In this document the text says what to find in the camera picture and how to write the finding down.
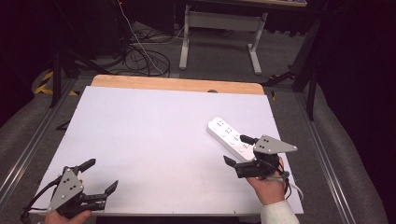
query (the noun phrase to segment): floor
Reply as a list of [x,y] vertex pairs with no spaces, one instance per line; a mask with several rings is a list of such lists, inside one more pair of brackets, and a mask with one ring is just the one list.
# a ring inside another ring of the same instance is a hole
[[[171,64],[169,73],[156,77],[262,83],[270,76],[288,71],[288,65],[293,63],[304,41],[304,36],[264,32],[258,46],[263,74],[256,76],[247,51],[247,43],[253,37],[251,33],[233,31],[192,31],[188,65],[184,71],[178,69],[180,38],[171,39],[168,42],[172,42],[167,44],[142,43],[142,46],[145,50],[165,55]],[[97,63],[111,61],[104,57]],[[121,63],[108,68],[129,76],[122,69],[125,65]],[[160,70],[166,70],[166,67],[160,67]],[[32,91],[36,91],[48,72],[37,75]],[[151,74],[154,73],[158,74],[158,70],[153,69]],[[2,192],[6,192],[1,198],[0,223],[19,222],[21,209],[35,196],[63,138],[64,131],[57,128],[73,117],[80,95],[91,84],[95,74],[81,70],[77,79],[64,77],[64,97],[55,107],[49,108],[51,94],[37,93],[32,102],[0,129],[0,181],[5,183]],[[50,78],[46,90],[51,89],[51,81]],[[299,151],[289,154],[288,158],[297,176],[296,184],[304,192],[304,214],[298,216],[301,223],[384,223],[381,202],[373,184],[362,168],[347,133],[327,107],[320,86],[314,107],[315,121],[311,121],[304,110],[306,92],[292,92],[292,82],[288,79],[264,90],[270,99],[282,140],[299,147]],[[356,172],[353,178],[348,175],[351,164]],[[33,223],[43,220],[43,217],[35,215],[31,218]]]

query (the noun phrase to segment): sleeve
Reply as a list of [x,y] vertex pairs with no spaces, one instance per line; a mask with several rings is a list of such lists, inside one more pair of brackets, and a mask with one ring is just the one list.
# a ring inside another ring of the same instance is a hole
[[300,223],[297,216],[288,201],[265,205],[262,208],[262,224],[298,224]]

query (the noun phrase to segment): white power strip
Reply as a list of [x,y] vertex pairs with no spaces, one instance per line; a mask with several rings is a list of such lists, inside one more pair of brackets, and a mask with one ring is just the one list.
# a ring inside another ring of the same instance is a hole
[[207,123],[207,132],[218,140],[241,162],[254,159],[253,145],[241,142],[240,133],[221,118]]

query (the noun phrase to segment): white paper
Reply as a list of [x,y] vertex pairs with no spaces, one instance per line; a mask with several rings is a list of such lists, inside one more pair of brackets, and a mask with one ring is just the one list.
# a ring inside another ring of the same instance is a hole
[[[40,188],[64,166],[96,159],[78,177],[86,194],[119,180],[107,216],[257,215],[253,188],[224,163],[223,155],[235,157],[206,131],[215,117],[248,136],[279,138],[264,95],[87,87]],[[51,194],[35,207],[47,207]],[[295,189],[289,202],[303,212]]]

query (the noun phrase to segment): wire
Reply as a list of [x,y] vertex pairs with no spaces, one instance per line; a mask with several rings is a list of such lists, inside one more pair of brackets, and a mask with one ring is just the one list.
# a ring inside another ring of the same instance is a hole
[[32,205],[35,203],[35,201],[37,201],[39,197],[41,197],[41,195],[43,195],[47,191],[47,189],[50,189],[55,185],[59,185],[61,179],[62,176],[58,176],[58,178],[50,182],[46,187],[44,187],[42,190],[40,190],[40,192],[37,193],[37,195],[32,199],[32,201],[29,202],[26,207],[23,208],[23,213],[20,218],[22,223],[30,223],[29,211],[32,210]]
[[290,184],[291,184],[292,187],[294,187],[295,189],[297,189],[297,191],[300,193],[300,195],[301,195],[301,201],[302,201],[302,200],[304,199],[303,191],[302,191],[299,187],[297,187],[297,185],[295,185],[295,184],[293,184],[293,183],[291,183],[291,182],[290,182]]
[[122,6],[120,3],[120,0],[117,0],[117,2],[119,3],[120,6],[120,11],[122,16],[125,18],[125,20],[128,22],[129,28],[131,29],[132,34],[134,35],[134,37],[136,38],[137,43],[139,44],[140,48],[145,52],[145,54],[148,56],[148,59],[150,60],[151,64],[162,74],[164,75],[163,71],[161,69],[159,69],[154,62],[151,60],[151,58],[149,57],[149,55],[146,53],[145,49],[143,48],[142,44],[140,44],[139,38],[137,38],[136,34],[134,33],[134,30],[132,29],[131,23],[129,23],[128,18],[125,16],[123,10],[122,10]]

